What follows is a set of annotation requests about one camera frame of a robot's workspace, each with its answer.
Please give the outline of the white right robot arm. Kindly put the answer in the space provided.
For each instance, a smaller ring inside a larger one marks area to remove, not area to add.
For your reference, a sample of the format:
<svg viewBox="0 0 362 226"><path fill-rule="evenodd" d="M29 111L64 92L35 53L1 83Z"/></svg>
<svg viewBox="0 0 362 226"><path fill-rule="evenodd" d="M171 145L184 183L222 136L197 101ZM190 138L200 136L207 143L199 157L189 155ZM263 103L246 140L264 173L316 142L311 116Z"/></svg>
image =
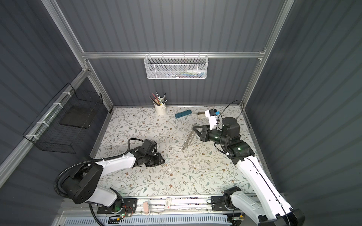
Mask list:
<svg viewBox="0 0 362 226"><path fill-rule="evenodd" d="M201 141L220 144L223 153L239 169L253 188L260 203L256 203L241 189L234 186L224 191L225 206L240 209L259 226L301 226L305 216L294 209L277 191L263 171L252 148L241 139L237 119L226 117L222 129L212 124L194 126L193 131Z"/></svg>

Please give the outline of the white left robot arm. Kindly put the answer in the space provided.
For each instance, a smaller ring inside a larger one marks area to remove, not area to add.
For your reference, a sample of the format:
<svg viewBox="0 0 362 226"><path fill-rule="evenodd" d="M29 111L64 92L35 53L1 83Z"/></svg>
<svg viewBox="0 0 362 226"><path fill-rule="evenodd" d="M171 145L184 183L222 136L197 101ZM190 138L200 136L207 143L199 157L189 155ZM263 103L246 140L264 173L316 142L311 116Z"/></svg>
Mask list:
<svg viewBox="0 0 362 226"><path fill-rule="evenodd" d="M57 175L53 187L59 196L71 199L75 204L100 204L110 208L112 213L119 213L127 206L123 197L113 188L100 186L100 179L122 169L151 168L164 163L156 142L130 138L124 153L76 163Z"/></svg>

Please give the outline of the silver metal carabiner key holder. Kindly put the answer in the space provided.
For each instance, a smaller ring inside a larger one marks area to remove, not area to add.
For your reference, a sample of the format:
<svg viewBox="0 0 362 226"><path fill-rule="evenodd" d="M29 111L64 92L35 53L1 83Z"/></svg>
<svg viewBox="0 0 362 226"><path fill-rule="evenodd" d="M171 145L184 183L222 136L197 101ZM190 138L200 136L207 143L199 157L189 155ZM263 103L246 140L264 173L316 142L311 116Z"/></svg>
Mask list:
<svg viewBox="0 0 362 226"><path fill-rule="evenodd" d="M194 137L194 135L195 135L195 132L194 132L194 130L193 130L193 127L195 127L195 126L197 126L197 125L198 125L197 123L192 124L191 130L190 130L190 132L188 133L188 135L187 135L187 137L186 137L186 140L184 141L184 143L183 143L183 145L182 145L182 147L181 147L181 150L185 150L185 149L190 145L190 143L191 143L191 141L192 141L192 139L193 139L193 137Z"/></svg>

